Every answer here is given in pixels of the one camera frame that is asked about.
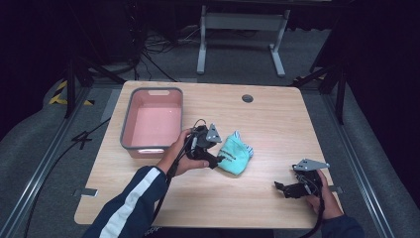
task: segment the sleeve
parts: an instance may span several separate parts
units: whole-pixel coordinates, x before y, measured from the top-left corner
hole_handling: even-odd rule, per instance
[[[365,232],[358,221],[347,215],[325,220],[321,228],[323,238],[363,238]]]
[[[152,225],[155,202],[166,191],[160,169],[140,168],[123,192],[104,205],[83,237],[143,237]]]

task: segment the pink plastic tub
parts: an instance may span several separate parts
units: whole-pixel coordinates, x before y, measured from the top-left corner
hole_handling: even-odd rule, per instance
[[[138,88],[131,95],[120,142],[132,158],[161,158],[181,128],[179,88]]]

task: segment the person's hand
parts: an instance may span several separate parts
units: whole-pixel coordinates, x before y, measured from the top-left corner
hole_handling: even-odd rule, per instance
[[[184,145],[185,138],[189,134],[191,134],[190,129],[183,130],[178,139],[172,143],[172,145],[165,151],[163,158],[157,163],[157,167],[159,167],[165,174],[167,174],[169,171],[173,161],[175,161],[179,151]],[[183,156],[179,161],[178,169],[176,170],[176,176],[180,176],[189,170],[203,169],[208,167],[209,163],[207,161],[190,160],[186,156]]]
[[[325,204],[323,218],[331,219],[338,216],[342,216],[343,211],[340,209],[340,206],[336,200],[336,197],[333,195],[330,188],[328,188],[327,179],[325,178],[324,174],[320,170],[318,170],[317,172],[322,181],[322,198],[324,199],[324,204]],[[319,205],[320,205],[319,197],[315,195],[307,195],[306,201],[312,207],[315,213],[318,214]]]

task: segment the teal cloth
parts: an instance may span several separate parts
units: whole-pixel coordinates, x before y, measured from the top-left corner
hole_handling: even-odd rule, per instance
[[[225,145],[220,149],[218,156],[223,156],[225,159],[218,166],[238,176],[247,167],[253,154],[253,149],[242,142],[239,132],[236,131],[226,139]]]

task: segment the yellow tape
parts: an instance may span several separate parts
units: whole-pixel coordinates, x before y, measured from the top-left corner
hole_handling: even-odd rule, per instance
[[[59,86],[56,88],[55,93],[52,96],[52,99],[50,100],[50,104],[67,104],[66,99],[59,99],[59,96],[61,95],[64,88],[67,86],[67,80],[63,79],[62,82],[59,84]],[[86,100],[84,101],[83,105],[86,106],[93,106],[95,104],[95,100]]]

